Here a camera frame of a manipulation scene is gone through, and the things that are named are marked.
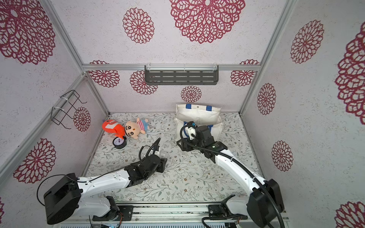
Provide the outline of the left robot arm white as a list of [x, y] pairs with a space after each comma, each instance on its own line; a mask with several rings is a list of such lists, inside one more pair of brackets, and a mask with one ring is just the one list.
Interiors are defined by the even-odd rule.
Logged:
[[63, 175], [43, 196], [47, 224], [55, 225], [77, 216], [91, 216], [98, 221], [115, 219], [120, 209], [114, 198], [106, 196], [97, 199], [95, 195], [139, 185], [153, 174], [163, 173], [166, 162], [166, 158], [153, 154], [100, 176]]

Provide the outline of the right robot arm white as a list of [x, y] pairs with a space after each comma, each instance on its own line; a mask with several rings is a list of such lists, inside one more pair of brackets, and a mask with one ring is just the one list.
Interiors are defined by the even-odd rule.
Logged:
[[182, 151], [200, 151], [207, 159], [223, 168], [245, 190], [248, 199], [240, 200], [237, 196], [226, 198], [222, 206], [226, 209], [226, 216], [210, 216], [202, 218], [202, 223], [208, 227], [208, 219], [243, 219], [251, 220], [260, 228], [273, 225], [271, 221], [278, 219], [279, 226], [285, 227], [281, 213], [284, 203], [279, 184], [273, 180], [266, 180], [251, 171], [233, 155], [226, 145], [213, 140], [190, 140], [182, 138], [177, 142]]

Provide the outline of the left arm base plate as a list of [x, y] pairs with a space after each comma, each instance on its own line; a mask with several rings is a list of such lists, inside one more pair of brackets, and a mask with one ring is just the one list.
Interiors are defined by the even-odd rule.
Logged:
[[93, 216], [92, 221], [131, 221], [133, 215], [134, 206], [122, 205], [118, 206], [118, 209], [111, 209], [106, 215], [102, 217]]

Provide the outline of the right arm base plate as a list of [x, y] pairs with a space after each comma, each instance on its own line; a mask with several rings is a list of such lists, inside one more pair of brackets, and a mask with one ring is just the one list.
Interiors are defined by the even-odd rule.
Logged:
[[210, 219], [248, 219], [247, 203], [248, 196], [231, 195], [219, 204], [208, 206]]

